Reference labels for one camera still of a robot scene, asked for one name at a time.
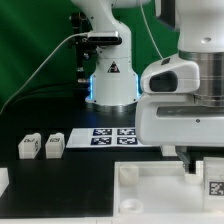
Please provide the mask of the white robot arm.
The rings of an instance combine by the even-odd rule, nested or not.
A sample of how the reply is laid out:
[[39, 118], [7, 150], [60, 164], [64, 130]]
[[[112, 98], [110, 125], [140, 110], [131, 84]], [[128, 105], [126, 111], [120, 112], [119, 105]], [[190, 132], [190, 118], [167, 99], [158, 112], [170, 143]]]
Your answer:
[[[71, 0], [92, 25], [86, 42], [96, 47], [90, 76], [92, 108], [137, 106], [135, 128], [144, 145], [224, 147], [224, 0]], [[180, 31], [178, 52], [141, 76], [132, 69], [131, 32], [114, 8], [155, 2], [156, 17]]]

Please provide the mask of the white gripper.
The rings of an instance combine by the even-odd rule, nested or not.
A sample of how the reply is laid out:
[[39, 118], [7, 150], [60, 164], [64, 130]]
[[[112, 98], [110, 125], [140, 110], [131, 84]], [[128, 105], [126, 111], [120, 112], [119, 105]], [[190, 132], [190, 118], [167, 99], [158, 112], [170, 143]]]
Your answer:
[[185, 146], [224, 146], [224, 53], [177, 53], [150, 64], [141, 75], [138, 140], [176, 146], [189, 172]]

